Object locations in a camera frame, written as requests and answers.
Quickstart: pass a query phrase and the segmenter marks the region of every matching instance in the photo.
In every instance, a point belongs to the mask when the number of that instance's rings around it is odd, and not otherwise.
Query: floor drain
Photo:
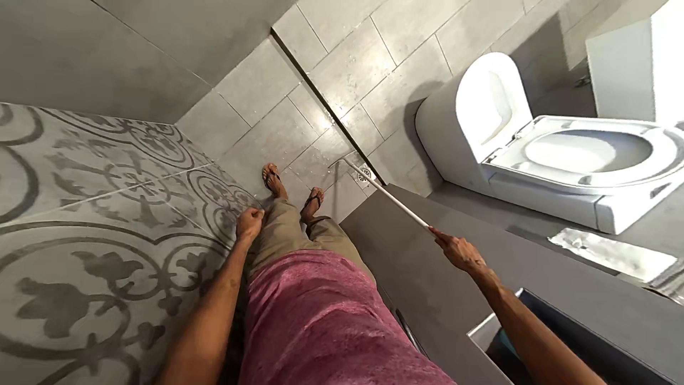
[[[364,175],[358,174],[358,180],[360,182],[368,182],[368,179],[372,178],[371,171],[369,171],[367,169],[361,169],[361,171],[363,171]]]
[[[368,185],[370,185],[370,182],[368,181],[375,179],[376,176],[365,163],[360,165],[359,169],[361,170],[361,173],[357,173],[356,171],[354,171],[352,177],[354,178],[356,184],[358,184],[358,186],[361,187],[361,189],[364,189],[368,187]]]

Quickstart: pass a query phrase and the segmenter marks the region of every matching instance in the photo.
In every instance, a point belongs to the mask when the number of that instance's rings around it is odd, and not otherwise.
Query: hand
[[[261,231],[263,214],[263,210],[258,210],[253,207],[247,208],[247,210],[245,210],[237,219],[237,229],[235,230],[237,240],[243,240],[249,243],[253,242]]]
[[[430,231],[436,237],[434,242],[442,248],[444,255],[447,256],[452,265],[470,275],[482,273],[488,269],[479,251],[465,238],[456,238],[444,234],[434,227],[430,227]]]

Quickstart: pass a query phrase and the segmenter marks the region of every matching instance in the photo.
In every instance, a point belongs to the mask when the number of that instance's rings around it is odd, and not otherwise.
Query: foot
[[[321,208],[321,203],[323,203],[323,189],[319,187],[312,188],[311,194],[308,196],[306,204],[304,204],[304,208],[302,208],[302,211],[300,212],[302,222],[306,224],[311,222],[313,220],[313,215]]]
[[[273,198],[285,198],[287,199],[287,191],[285,191],[285,186],[283,186],[280,181],[280,174],[278,174],[278,167],[275,164],[266,164],[263,169],[261,169],[261,178],[266,188],[271,190],[273,193]]]

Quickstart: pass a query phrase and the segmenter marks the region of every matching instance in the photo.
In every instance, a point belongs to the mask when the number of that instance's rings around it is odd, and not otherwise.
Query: white toilet
[[[619,234],[684,182],[684,133],[644,121],[538,116],[520,73],[488,53],[430,95],[416,130],[442,177]]]

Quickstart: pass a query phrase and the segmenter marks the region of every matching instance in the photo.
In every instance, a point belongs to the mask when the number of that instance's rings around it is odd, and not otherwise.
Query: khaki pants
[[[315,218],[306,228],[305,238],[300,227],[299,210],[286,199],[275,199],[273,208],[266,214],[265,225],[254,242],[246,265],[248,277],[252,276],[269,262],[296,250],[333,251],[354,263],[368,274],[373,282],[375,277],[361,260],[347,234],[337,223],[327,216]]]

